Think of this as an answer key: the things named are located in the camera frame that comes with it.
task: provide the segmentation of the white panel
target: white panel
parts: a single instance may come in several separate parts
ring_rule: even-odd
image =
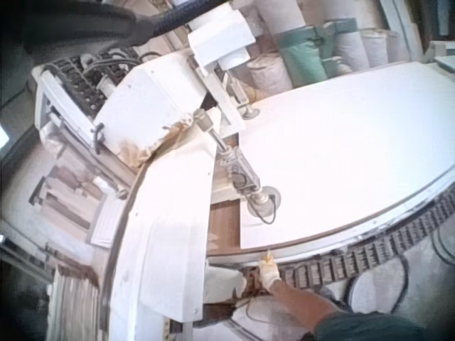
[[[206,91],[187,58],[180,51],[135,67],[97,115],[104,145],[127,166],[139,167],[164,139],[192,124]]]
[[[218,128],[220,112],[213,109],[211,117]],[[215,142],[193,126],[146,171],[129,213],[111,296],[111,316],[128,325],[128,340],[135,340],[139,304],[174,320],[202,317],[215,154]]]
[[[218,130],[220,112],[213,113]],[[147,196],[137,198],[137,222],[150,229],[140,301],[179,322],[202,318],[215,156],[210,135],[192,127],[152,163],[141,186]]]
[[[106,195],[102,201],[100,215],[95,222],[91,243],[110,248],[122,216],[126,200]]]
[[[265,226],[241,204],[243,249],[329,232],[413,195],[455,164],[455,84],[420,63],[258,102],[240,148],[282,206]]]

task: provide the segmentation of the dark green sleeve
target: dark green sleeve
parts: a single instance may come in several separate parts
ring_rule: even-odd
[[[424,328],[394,315],[337,313],[316,326],[318,341],[427,341]]]

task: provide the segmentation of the wooden plank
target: wooden plank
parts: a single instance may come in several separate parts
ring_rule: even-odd
[[[419,192],[455,164],[454,93],[403,63],[256,103],[240,148],[282,206],[266,226],[241,202],[242,249],[327,234]]]
[[[240,201],[227,201],[212,205],[208,232],[208,256],[241,252]]]
[[[380,0],[390,30],[403,37],[411,60],[420,60],[423,56],[422,44],[411,21],[406,0]]]
[[[219,110],[211,115],[219,129]],[[114,277],[111,316],[130,340],[139,305],[181,322],[202,318],[216,144],[193,126],[166,145],[129,213]]]

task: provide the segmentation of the cable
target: cable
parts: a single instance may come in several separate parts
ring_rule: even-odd
[[[405,282],[403,283],[403,287],[400,291],[400,295],[397,298],[397,301],[392,307],[391,313],[395,313],[398,308],[401,306],[401,303],[405,300],[405,297],[407,295],[407,289],[410,286],[410,264],[407,262],[407,259],[404,255],[400,255],[400,261],[401,264],[403,265],[403,269],[405,271]]]
[[[118,51],[109,52],[109,55],[111,57],[114,57],[116,55],[117,57],[120,57],[120,58],[128,58],[126,53],[121,53],[121,52],[118,52]]]
[[[434,233],[432,233],[432,246],[433,246],[433,250],[434,250],[434,253],[439,257],[439,259],[441,259],[441,261],[443,261],[445,264],[447,265],[450,265],[450,266],[453,266],[455,267],[455,263],[447,260],[444,256],[442,256],[441,252],[439,252],[438,248],[436,247],[436,242],[434,241]]]
[[[444,252],[452,259],[455,259],[455,254],[452,254],[449,249],[447,249],[446,245],[442,242],[442,238],[441,238],[441,229],[442,227],[439,227],[439,229],[437,229],[437,237],[438,237],[438,242],[441,244],[441,247],[442,249],[444,250]]]
[[[277,218],[277,203],[275,201],[275,196],[273,194],[269,195],[269,199],[272,201],[272,204],[273,204],[273,218],[272,218],[272,221],[270,221],[270,222],[266,221],[261,216],[261,214],[256,210],[256,207],[255,207],[255,204],[253,203],[253,201],[248,196],[245,196],[245,197],[247,198],[247,201],[250,204],[252,210],[255,211],[257,217],[260,218],[264,224],[271,225],[275,222],[275,219]]]
[[[263,320],[259,320],[257,318],[253,318],[251,315],[250,315],[250,306],[251,306],[251,302],[252,300],[250,300],[248,302],[248,305],[245,309],[245,315],[247,316],[247,318],[249,318],[251,321],[255,321],[255,322],[259,322],[259,323],[264,323],[265,325],[278,325],[278,326],[281,326],[281,327],[289,327],[289,325],[287,324],[284,324],[284,323],[272,323],[272,322],[268,322],[268,321],[263,321]]]
[[[144,54],[140,55],[139,56],[139,60],[142,61],[145,57],[149,57],[151,55],[154,55],[156,57],[162,57],[163,56],[160,53],[157,53],[157,52],[154,52],[154,51],[150,51],[150,52],[145,52]]]
[[[247,176],[245,174],[241,174],[241,173],[238,173],[238,172],[232,172],[232,174],[233,175],[239,175],[239,176],[243,177],[242,185],[234,184],[235,189],[241,188],[241,187],[245,186],[248,183],[248,179],[247,179]],[[273,194],[269,195],[269,199],[272,201],[272,204],[273,204],[273,218],[272,218],[272,221],[270,221],[270,222],[266,221],[263,218],[263,216],[258,212],[258,210],[255,207],[255,203],[250,199],[250,197],[248,197],[247,195],[245,197],[247,198],[247,201],[250,204],[252,210],[256,213],[257,217],[259,219],[261,219],[261,221],[264,224],[271,225],[271,224],[273,224],[275,222],[275,219],[277,218],[277,203],[276,203],[276,198],[275,198],[275,196]]]
[[[397,300],[395,301],[395,303],[393,304],[392,310],[390,311],[391,313],[395,313],[398,310],[398,308],[401,306],[403,300],[405,299],[405,297],[407,295],[407,291],[408,291],[409,284],[410,284],[410,265],[407,262],[407,259],[404,255],[402,255],[402,254],[399,255],[399,259],[403,266],[403,271],[405,273],[405,277],[404,277],[403,286],[401,288],[400,294],[399,294]],[[346,292],[344,294],[343,300],[344,300],[345,304],[347,306],[349,306],[351,309],[352,309],[352,299],[353,299],[354,288],[357,285],[357,282],[358,282],[358,279],[360,278],[360,276],[362,276],[362,275],[352,278],[348,282],[348,285],[346,286]]]
[[[89,71],[103,66],[110,66],[110,65],[118,65],[118,64],[128,64],[137,66],[141,64],[138,60],[130,59],[130,58],[112,58],[109,60],[99,60],[97,62],[93,62],[92,64],[88,65],[88,67],[84,70],[83,74],[86,75]]]

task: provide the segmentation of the glove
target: glove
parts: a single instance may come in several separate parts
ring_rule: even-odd
[[[261,275],[262,286],[270,292],[270,287],[275,281],[281,281],[278,266],[273,260],[270,250],[266,257],[259,262],[259,273]]]

